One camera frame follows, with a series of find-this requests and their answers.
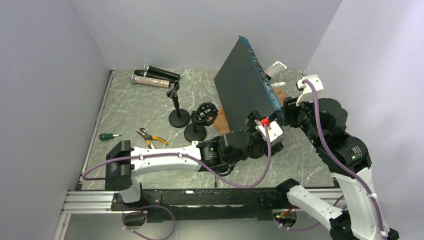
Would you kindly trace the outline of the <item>round base shock mount stand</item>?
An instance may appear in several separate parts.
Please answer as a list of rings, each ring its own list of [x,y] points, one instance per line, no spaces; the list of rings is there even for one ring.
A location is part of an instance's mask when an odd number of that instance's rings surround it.
[[[184,129],[184,138],[188,142],[203,141],[207,136],[206,127],[212,125],[218,116],[218,109],[211,102],[204,102],[191,113],[191,123]]]

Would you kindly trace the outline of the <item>round base clip stand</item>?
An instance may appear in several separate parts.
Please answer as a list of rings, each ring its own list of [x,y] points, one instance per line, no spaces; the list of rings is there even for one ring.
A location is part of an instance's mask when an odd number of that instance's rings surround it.
[[[168,98],[172,99],[174,110],[169,114],[169,124],[174,128],[184,128],[190,123],[191,117],[187,110],[180,108],[177,91],[180,89],[179,81],[173,83],[173,88],[166,92]]]

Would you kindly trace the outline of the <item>black silver-mesh microphone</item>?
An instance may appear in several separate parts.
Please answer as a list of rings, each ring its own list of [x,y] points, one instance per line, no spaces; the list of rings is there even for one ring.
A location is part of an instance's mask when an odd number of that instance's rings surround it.
[[[147,63],[143,64],[141,66],[141,68],[142,68],[142,70],[149,71],[149,72],[157,72],[157,73],[165,72],[165,73],[168,73],[168,74],[171,74],[171,75],[179,75],[179,74],[174,73],[174,72],[170,72],[170,71],[167,71],[167,70],[164,70],[164,69],[161,69],[161,68],[157,68],[157,67],[151,66],[151,65],[149,65]]]

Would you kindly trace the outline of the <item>black foam-head microphone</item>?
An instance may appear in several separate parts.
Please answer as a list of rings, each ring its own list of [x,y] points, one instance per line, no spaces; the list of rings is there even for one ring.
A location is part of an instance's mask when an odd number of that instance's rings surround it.
[[[179,77],[178,74],[172,75],[172,74],[169,74],[169,73],[165,73],[163,71],[162,72],[154,72],[154,71],[146,71],[146,70],[141,70],[141,69],[135,69],[133,73],[137,76],[153,78],[153,79],[158,79],[158,80],[166,80],[166,81],[170,81],[172,83],[180,80],[180,77]]]

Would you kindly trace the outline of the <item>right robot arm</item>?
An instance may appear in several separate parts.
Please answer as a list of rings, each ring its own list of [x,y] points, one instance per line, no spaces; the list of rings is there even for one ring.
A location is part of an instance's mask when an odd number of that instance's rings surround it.
[[[283,101],[283,124],[300,128],[338,182],[346,209],[330,205],[290,178],[280,183],[276,203],[298,207],[325,226],[334,240],[398,240],[376,200],[372,184],[372,161],[365,143],[346,132],[348,113],[332,98],[320,98],[318,107],[287,97]]]

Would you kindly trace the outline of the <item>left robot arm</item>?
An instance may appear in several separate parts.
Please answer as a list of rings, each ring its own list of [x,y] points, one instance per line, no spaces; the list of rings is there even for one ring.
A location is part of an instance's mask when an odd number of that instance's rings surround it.
[[[144,203],[142,185],[136,177],[167,171],[210,172],[223,178],[235,165],[248,158],[270,157],[282,148],[282,116],[265,117],[253,111],[246,120],[248,129],[210,140],[193,141],[179,148],[133,147],[130,140],[122,140],[106,154],[104,188],[118,192],[131,210]]]

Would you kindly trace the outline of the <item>brown wooden board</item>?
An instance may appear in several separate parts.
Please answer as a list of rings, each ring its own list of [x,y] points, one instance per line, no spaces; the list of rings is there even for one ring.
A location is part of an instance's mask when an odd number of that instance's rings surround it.
[[[289,97],[289,95],[281,90],[279,87],[273,87],[273,90],[275,91],[279,101],[281,104],[284,104],[284,99]],[[228,134],[230,133],[230,128],[224,113],[224,109],[220,108],[217,113],[217,117],[213,123],[213,126],[222,134]]]

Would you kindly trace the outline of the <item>green screwdriver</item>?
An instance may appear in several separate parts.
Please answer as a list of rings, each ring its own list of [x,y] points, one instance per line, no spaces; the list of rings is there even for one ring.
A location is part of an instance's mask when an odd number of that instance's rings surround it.
[[[108,141],[108,140],[112,140],[116,137],[120,137],[122,136],[121,134],[113,134],[113,133],[101,133],[99,135],[99,140],[100,141]]]

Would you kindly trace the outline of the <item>white plastic bracket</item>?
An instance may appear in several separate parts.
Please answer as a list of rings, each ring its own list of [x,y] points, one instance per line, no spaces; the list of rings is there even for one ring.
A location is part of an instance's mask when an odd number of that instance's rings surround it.
[[[278,73],[286,69],[287,69],[287,66],[285,64],[283,64],[281,61],[276,61],[273,65],[271,65],[264,71],[265,79],[263,81],[269,82]]]

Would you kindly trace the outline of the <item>black network switch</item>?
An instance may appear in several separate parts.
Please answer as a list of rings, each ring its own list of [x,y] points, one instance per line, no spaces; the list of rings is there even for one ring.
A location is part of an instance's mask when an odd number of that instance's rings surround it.
[[[283,125],[280,100],[246,37],[238,37],[214,84],[231,131],[247,131],[248,116],[255,110]]]

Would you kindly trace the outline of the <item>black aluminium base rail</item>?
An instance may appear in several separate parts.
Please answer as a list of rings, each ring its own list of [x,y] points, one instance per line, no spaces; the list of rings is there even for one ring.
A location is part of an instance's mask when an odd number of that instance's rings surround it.
[[[144,189],[141,200],[121,203],[113,191],[70,191],[65,198],[64,214],[118,214],[148,206],[147,221],[161,223],[171,220],[165,207],[177,221],[257,219],[269,221],[272,214],[290,210],[275,188],[202,188]]]

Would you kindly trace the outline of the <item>yellow handled pliers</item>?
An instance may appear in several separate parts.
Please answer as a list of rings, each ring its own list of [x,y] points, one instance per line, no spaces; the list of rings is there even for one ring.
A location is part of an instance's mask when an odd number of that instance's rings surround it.
[[[165,146],[168,145],[168,142],[163,138],[149,134],[145,127],[140,127],[136,131],[136,133],[139,134],[146,141],[149,149],[156,149],[154,141],[159,141]]]

